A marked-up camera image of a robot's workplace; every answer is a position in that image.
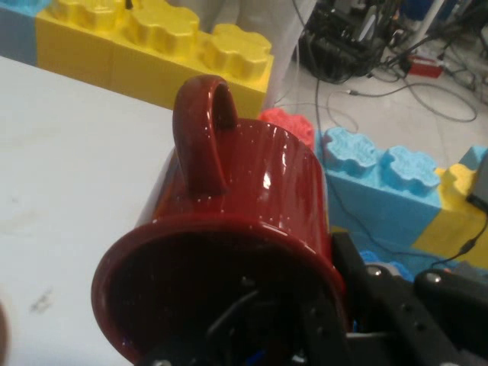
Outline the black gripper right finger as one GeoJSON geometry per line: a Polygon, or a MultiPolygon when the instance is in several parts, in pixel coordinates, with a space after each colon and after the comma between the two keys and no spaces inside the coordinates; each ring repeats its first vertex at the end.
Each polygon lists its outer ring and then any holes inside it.
{"type": "Polygon", "coordinates": [[[332,234],[332,262],[342,276],[350,317],[363,333],[381,333],[391,347],[375,364],[485,365],[487,286],[428,269],[414,282],[383,265],[367,265],[347,233],[332,234]]]}

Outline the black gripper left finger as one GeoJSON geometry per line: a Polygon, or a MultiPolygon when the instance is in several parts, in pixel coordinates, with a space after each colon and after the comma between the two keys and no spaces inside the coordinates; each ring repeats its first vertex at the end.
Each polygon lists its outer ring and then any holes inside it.
{"type": "Polygon", "coordinates": [[[318,282],[248,292],[209,325],[174,335],[145,365],[333,365],[349,362],[332,298],[318,282]]]}

